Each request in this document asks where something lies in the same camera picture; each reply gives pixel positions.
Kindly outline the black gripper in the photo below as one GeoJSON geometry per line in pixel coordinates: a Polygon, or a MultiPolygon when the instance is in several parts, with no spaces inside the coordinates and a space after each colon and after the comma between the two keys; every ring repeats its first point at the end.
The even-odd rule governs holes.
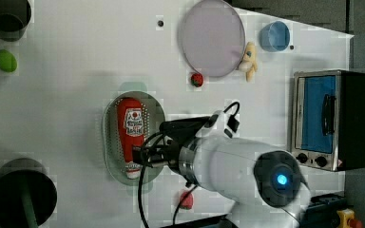
{"type": "Polygon", "coordinates": [[[179,169],[180,152],[196,139],[209,116],[166,121],[159,131],[150,135],[141,145],[132,146],[132,160],[145,167],[169,166],[179,169]]]}

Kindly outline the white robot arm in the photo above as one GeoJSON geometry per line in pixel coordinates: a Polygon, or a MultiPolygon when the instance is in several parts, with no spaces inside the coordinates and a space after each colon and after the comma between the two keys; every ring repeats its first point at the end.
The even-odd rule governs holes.
{"type": "Polygon", "coordinates": [[[232,200],[227,215],[207,228],[299,228],[311,200],[307,181],[289,152],[238,138],[238,121],[224,114],[161,123],[132,147],[144,168],[168,166],[187,183],[232,200]]]}

